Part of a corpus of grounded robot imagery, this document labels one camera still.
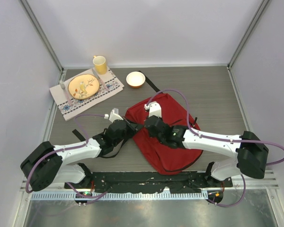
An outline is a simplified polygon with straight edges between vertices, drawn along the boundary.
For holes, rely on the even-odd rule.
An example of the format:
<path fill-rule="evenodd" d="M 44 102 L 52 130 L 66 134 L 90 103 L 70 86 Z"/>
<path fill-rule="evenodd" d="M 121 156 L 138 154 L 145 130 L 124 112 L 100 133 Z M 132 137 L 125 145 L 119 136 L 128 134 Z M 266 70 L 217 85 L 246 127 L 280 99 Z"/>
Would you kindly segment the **red student backpack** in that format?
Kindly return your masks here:
<path fill-rule="evenodd" d="M 143 124 L 148 116 L 144 109 L 144 104 L 150 98 L 145 99 L 130 107 L 125 118 L 132 123 Z M 156 95 L 157 101 L 163 110 L 163 120 L 171 126 L 187 126 L 186 110 L 169 94 L 160 93 Z M 189 124 L 196 129 L 200 129 L 194 119 L 189 116 Z M 138 146 L 150 165 L 162 175 L 176 175 L 194 164 L 202 155 L 201 149 L 170 148 L 160 143 L 157 138 L 151 138 L 146 128 L 139 130 L 133 140 Z"/>

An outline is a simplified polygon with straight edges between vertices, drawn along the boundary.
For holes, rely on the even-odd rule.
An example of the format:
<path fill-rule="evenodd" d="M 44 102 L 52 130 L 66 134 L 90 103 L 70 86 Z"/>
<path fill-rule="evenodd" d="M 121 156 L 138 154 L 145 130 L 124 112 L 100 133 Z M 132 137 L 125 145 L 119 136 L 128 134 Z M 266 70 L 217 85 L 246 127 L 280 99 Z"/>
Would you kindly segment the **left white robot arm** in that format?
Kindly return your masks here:
<path fill-rule="evenodd" d="M 27 178 L 26 192 L 38 192 L 52 183 L 62 182 L 88 188 L 91 173 L 80 161 L 115 157 L 142 128 L 141 124 L 122 119 L 115 120 L 102 133 L 78 143 L 54 146 L 49 141 L 42 142 L 20 165 Z"/>

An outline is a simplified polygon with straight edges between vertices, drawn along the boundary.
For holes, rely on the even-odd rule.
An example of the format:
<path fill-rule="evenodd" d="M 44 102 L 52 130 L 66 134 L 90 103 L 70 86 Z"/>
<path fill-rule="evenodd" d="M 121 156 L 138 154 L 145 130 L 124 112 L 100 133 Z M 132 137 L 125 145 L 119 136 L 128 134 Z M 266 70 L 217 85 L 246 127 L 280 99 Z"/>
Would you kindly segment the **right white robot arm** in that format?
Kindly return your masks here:
<path fill-rule="evenodd" d="M 205 183 L 214 187 L 229 177 L 245 175 L 263 179 L 269 149 L 252 132 L 243 135 L 207 133 L 184 125 L 169 126 L 157 116 L 144 122 L 151 137 L 169 148 L 200 149 L 227 156 L 228 159 L 208 164 Z"/>

